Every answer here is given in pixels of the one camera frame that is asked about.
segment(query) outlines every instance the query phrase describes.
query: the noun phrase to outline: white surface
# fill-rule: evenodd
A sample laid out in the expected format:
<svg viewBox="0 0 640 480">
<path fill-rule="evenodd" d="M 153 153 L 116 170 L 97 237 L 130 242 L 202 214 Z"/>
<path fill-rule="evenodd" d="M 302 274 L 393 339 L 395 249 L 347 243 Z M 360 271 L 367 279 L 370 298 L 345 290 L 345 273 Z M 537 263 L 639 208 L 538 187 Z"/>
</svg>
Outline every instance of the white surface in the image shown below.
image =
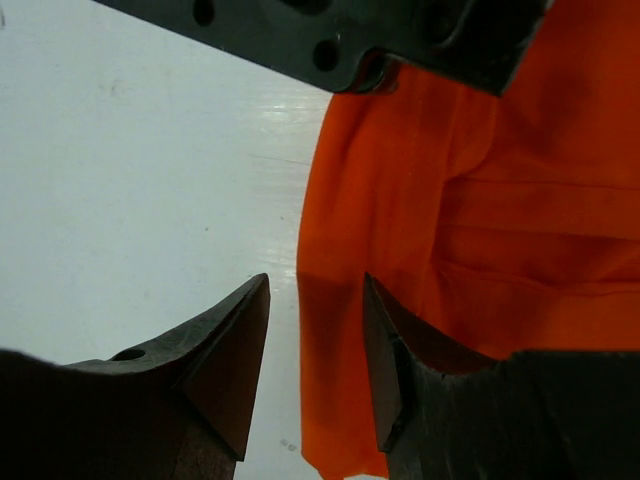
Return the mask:
<svg viewBox="0 0 640 480">
<path fill-rule="evenodd" d="M 236 478 L 319 478 L 299 451 L 294 261 L 329 96 L 88 0 L 0 2 L 0 346 L 108 358 L 265 271 Z"/>
</svg>

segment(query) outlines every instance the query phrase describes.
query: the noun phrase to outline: folded cloth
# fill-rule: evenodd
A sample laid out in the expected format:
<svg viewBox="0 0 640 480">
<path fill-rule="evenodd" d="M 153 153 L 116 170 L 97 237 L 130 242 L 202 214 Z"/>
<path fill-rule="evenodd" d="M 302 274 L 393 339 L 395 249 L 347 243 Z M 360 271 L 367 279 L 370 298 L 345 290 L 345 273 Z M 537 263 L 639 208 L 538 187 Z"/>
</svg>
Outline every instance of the folded cloth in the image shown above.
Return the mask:
<svg viewBox="0 0 640 480">
<path fill-rule="evenodd" d="M 362 337 L 370 272 L 484 354 L 640 348 L 640 2 L 558 0 L 504 98 L 413 68 L 338 96 L 298 251 L 303 454 L 385 476 Z"/>
</svg>

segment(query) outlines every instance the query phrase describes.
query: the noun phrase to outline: white tabletop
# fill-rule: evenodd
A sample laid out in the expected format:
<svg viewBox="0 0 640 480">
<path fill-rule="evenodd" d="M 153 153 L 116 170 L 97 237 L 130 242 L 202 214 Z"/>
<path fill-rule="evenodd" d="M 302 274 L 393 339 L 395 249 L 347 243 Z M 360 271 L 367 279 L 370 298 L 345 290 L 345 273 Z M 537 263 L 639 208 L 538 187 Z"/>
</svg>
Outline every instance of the white tabletop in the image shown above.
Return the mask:
<svg viewBox="0 0 640 480">
<path fill-rule="evenodd" d="M 236 479 L 318 479 L 295 252 L 329 95 L 89 0 L 0 3 L 0 347 L 109 358 L 267 272 Z"/>
</svg>

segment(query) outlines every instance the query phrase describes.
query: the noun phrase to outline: orange fabric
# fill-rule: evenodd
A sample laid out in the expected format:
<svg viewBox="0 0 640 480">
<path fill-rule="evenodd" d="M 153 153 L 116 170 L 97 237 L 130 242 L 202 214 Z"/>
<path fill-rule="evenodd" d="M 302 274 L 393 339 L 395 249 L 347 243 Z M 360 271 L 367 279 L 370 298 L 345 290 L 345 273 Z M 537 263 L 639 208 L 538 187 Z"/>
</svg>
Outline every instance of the orange fabric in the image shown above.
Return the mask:
<svg viewBox="0 0 640 480">
<path fill-rule="evenodd" d="M 303 454 L 384 475 L 365 271 L 494 357 L 640 347 L 640 2 L 557 0 L 501 100 L 405 69 L 334 98 L 298 255 Z"/>
</svg>

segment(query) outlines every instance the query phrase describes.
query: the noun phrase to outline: black metal bracket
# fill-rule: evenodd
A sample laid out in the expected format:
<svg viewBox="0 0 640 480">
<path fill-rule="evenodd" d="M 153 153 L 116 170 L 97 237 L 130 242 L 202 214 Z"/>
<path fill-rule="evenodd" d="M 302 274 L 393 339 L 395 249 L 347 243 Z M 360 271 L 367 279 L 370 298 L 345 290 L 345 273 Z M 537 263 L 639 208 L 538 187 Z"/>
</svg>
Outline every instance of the black metal bracket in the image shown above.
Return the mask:
<svg viewBox="0 0 640 480">
<path fill-rule="evenodd" d="M 96 0 L 331 92 L 408 62 L 499 95 L 553 0 Z"/>
<path fill-rule="evenodd" d="M 107 361 L 58 366 L 0 350 L 0 477 L 233 478 L 247 447 L 269 301 L 259 275 Z"/>
<path fill-rule="evenodd" d="M 377 441 L 392 480 L 640 478 L 640 353 L 496 361 L 371 277 L 364 308 Z"/>
</svg>

